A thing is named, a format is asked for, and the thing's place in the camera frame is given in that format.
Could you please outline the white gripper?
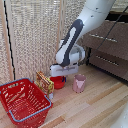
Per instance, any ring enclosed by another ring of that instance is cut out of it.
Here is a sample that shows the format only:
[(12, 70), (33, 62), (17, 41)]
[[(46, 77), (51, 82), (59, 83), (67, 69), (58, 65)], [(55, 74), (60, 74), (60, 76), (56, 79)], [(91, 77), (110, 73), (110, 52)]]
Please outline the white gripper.
[(50, 75), (52, 77), (63, 76), (62, 82), (66, 82), (65, 75), (74, 74), (78, 72), (78, 64), (61, 67), (58, 64), (50, 66)]

